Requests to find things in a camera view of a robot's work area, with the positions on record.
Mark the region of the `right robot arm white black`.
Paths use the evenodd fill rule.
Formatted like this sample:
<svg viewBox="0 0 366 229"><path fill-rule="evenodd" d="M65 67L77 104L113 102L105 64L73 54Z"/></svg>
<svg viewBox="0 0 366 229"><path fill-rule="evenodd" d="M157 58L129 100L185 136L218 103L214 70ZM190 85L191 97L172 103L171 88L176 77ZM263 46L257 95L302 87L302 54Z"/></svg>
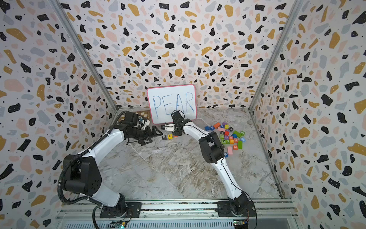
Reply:
<svg viewBox="0 0 366 229"><path fill-rule="evenodd" d="M173 128L174 135L187 134L197 140L204 160L209 163L218 173L223 182L229 200L229 209L219 209L217 212L234 214L241 216L247 212L246 207L249 205L249 199L233 177L225 158L225 148L221 143L216 132L208 132L197 125L190 119L182 116L182 111L174 110L171 114L173 120L172 125L165 125L165 130Z"/></svg>

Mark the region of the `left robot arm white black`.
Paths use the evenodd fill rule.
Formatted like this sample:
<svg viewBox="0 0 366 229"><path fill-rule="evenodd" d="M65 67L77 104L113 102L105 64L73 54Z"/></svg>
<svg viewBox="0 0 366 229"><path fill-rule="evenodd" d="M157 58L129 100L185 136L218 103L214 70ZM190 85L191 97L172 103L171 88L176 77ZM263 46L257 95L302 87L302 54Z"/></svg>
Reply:
<svg viewBox="0 0 366 229"><path fill-rule="evenodd" d="M149 124L146 118L123 111L99 140L79 154L66 156L57 185L60 201L71 205L87 200L112 216L122 216L127 211L125 197L104 185L99 164L124 140L144 146L151 143L153 137L163 135Z"/></svg>

